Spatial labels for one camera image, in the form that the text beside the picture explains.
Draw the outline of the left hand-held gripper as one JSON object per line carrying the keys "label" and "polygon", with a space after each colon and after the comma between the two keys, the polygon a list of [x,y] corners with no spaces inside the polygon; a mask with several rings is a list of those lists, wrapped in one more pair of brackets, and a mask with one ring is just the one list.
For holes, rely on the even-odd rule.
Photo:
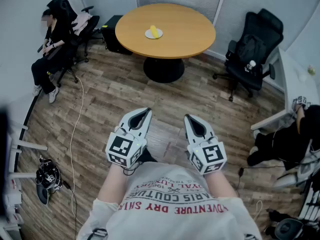
{"label": "left hand-held gripper", "polygon": [[120,127],[117,126],[115,132],[109,135],[105,148],[107,160],[124,169],[132,169],[147,146],[145,138],[137,137],[146,136],[151,119],[152,110],[149,107],[125,114],[119,123]]}

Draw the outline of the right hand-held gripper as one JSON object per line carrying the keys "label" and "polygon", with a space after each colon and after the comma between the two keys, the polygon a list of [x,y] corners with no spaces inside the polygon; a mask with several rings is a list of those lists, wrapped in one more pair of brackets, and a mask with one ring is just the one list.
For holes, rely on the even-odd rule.
{"label": "right hand-held gripper", "polygon": [[186,114],[184,126],[189,142],[188,160],[201,175],[220,171],[227,162],[227,155],[222,141],[210,139],[215,136],[211,125],[198,116]]}

